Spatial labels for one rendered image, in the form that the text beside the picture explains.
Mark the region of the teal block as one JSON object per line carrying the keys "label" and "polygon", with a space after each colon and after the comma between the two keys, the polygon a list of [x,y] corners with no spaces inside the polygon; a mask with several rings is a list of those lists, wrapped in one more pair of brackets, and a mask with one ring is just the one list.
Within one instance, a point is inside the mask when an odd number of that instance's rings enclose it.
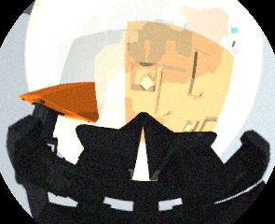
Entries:
{"label": "teal block", "polygon": [[233,29],[231,29],[230,31],[231,31],[231,34],[236,34],[236,33],[240,33],[241,32],[241,30],[238,29],[238,26],[235,27],[235,29],[233,27]]}

